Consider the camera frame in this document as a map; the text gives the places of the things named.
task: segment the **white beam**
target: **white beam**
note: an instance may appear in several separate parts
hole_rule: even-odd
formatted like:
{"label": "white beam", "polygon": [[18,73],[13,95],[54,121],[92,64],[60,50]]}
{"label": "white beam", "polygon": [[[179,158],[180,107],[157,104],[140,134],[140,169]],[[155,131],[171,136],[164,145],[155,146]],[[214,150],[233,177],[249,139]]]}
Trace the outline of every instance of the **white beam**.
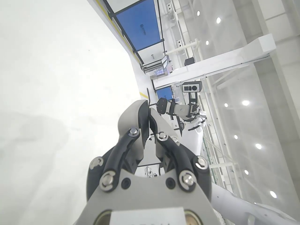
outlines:
{"label": "white beam", "polygon": [[182,82],[195,77],[206,77],[230,69],[249,65],[262,60],[276,49],[272,34],[257,38],[243,48],[239,48],[203,61],[174,70],[170,75],[153,80],[154,87],[160,88],[172,83]]}
{"label": "white beam", "polygon": [[174,53],[174,52],[181,51],[183,49],[189,48],[189,47],[194,46],[194,45],[198,45],[198,43],[199,43],[199,41],[197,39],[195,39],[195,42],[190,43],[190,44],[186,44],[184,46],[178,47],[178,48],[173,49],[173,50],[170,50],[170,51],[166,52],[166,55],[169,55],[169,54]]}

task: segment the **gray metal part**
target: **gray metal part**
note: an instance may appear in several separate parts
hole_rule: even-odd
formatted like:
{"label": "gray metal part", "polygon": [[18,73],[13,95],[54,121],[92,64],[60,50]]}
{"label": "gray metal part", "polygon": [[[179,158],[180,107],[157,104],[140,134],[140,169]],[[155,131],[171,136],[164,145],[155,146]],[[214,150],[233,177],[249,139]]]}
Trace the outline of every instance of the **gray metal part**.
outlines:
{"label": "gray metal part", "polygon": [[[118,121],[119,139],[130,129],[139,128],[138,111],[145,100],[133,102],[120,116]],[[136,156],[136,160],[142,160],[144,157],[144,146],[142,135],[134,142],[131,147],[132,152]]]}
{"label": "gray metal part", "polygon": [[[156,111],[154,110],[153,108],[150,108],[151,109],[151,116],[154,118],[154,120],[156,121],[156,124],[157,124],[157,131],[158,132],[165,132],[168,134],[168,136],[176,136],[177,137],[177,134],[176,132],[172,129],[172,127],[168,124],[168,122],[166,120],[164,120],[164,118]],[[157,137],[155,135],[155,144],[156,144],[156,150],[155,150],[155,153],[156,153],[156,156],[158,158],[163,158],[164,156],[164,149],[163,147],[160,145],[160,143],[157,142]]]}
{"label": "gray metal part", "polygon": [[[176,187],[172,190],[166,187],[166,179],[172,177]],[[121,188],[124,178],[131,180],[127,190]],[[167,207],[183,207],[193,211],[202,220],[203,224],[220,224],[212,206],[199,185],[191,193],[182,191],[177,182],[175,170],[157,176],[155,178],[143,178],[134,176],[125,170],[121,170],[120,182],[117,188],[110,192],[103,192],[98,187],[83,212],[78,218],[76,225],[93,225],[99,214],[105,210],[137,210],[159,209]]]}

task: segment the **black frame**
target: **black frame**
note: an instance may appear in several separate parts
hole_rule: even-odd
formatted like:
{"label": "black frame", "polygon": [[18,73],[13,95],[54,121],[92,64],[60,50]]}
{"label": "black frame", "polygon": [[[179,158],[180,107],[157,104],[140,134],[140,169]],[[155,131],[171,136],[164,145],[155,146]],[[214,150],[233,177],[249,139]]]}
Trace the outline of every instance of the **black frame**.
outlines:
{"label": "black frame", "polygon": [[137,5],[137,4],[141,3],[141,2],[143,2],[143,1],[145,1],[145,0],[139,0],[139,1],[133,3],[133,4],[129,5],[129,6],[127,6],[127,7],[123,8],[123,9],[121,9],[121,10],[118,11],[118,12],[114,12],[113,9],[111,8],[111,6],[109,5],[108,1],[107,1],[107,0],[103,0],[104,4],[105,4],[105,6],[106,6],[106,9],[107,9],[107,11],[108,11],[108,16],[109,16],[109,18],[110,18],[111,20],[113,20],[113,18],[114,18],[116,24],[117,24],[117,25],[119,26],[119,28],[121,29],[122,35],[127,39],[128,43],[130,44],[130,46],[131,46],[131,48],[132,48],[132,52],[133,52],[134,54],[136,54],[137,57],[138,57],[138,59],[140,60],[140,62],[141,62],[141,64],[142,64],[141,67],[142,67],[145,63],[143,62],[142,58],[140,57],[140,55],[139,55],[139,53],[138,53],[138,51],[140,51],[140,50],[146,49],[146,48],[148,48],[148,47],[151,47],[151,46],[153,46],[153,45],[155,45],[155,44],[158,44],[158,43],[161,43],[161,42],[162,42],[162,43],[163,43],[163,46],[164,46],[164,54],[166,55],[165,44],[164,44],[164,36],[163,36],[163,27],[162,27],[162,23],[161,23],[161,11],[160,11],[160,8],[159,8],[159,0],[157,0],[157,8],[158,8],[159,21],[160,21],[160,25],[161,25],[161,37],[162,37],[162,39],[161,39],[159,42],[154,43],[154,44],[152,44],[152,45],[149,45],[149,46],[147,46],[147,47],[144,47],[144,48],[142,48],[142,49],[138,49],[138,50],[135,49],[135,47],[134,47],[134,45],[132,44],[130,38],[128,37],[128,35],[127,35],[127,33],[125,32],[124,28],[122,27],[120,21],[118,20],[117,15],[120,14],[120,13],[122,13],[122,12],[124,12],[124,11],[126,11],[127,9],[129,9],[129,8],[131,8],[131,7],[135,6],[135,5]]}

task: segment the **white label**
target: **white label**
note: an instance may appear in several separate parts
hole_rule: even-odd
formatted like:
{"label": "white label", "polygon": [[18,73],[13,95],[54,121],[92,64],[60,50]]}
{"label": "white label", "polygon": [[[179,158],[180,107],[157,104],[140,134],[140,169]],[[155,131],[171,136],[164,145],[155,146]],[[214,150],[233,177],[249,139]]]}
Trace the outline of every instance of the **white label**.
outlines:
{"label": "white label", "polygon": [[183,207],[113,211],[109,225],[185,225]]}

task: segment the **yellow line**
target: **yellow line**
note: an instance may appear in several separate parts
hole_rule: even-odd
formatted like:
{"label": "yellow line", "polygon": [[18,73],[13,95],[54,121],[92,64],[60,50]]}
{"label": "yellow line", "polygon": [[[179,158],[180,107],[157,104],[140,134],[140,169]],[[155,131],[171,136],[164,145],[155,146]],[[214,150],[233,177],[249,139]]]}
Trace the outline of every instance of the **yellow line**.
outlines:
{"label": "yellow line", "polygon": [[145,97],[146,99],[149,99],[149,97],[148,97],[147,95],[143,94],[142,92],[139,92],[139,94],[140,94],[141,96]]}
{"label": "yellow line", "polygon": [[[130,45],[128,44],[128,42],[126,42],[126,41],[124,40],[123,35],[122,35],[122,33],[120,32],[120,30],[117,28],[117,26],[116,26],[114,23],[111,22],[111,19],[109,18],[108,13],[105,11],[104,7],[101,5],[101,3],[99,2],[99,0],[95,0],[95,1],[98,3],[98,5],[99,5],[99,7],[101,8],[101,10],[103,11],[103,13],[104,13],[104,14],[106,15],[106,17],[108,18],[108,21],[114,26],[114,28],[116,29],[117,33],[121,36],[121,39],[124,41],[124,43],[126,44],[126,46],[128,47],[128,49],[130,50],[130,49],[131,49]],[[134,56],[134,58],[136,59],[136,61],[139,63],[139,59],[137,58],[137,56],[134,55],[134,54],[133,54],[133,56]]]}

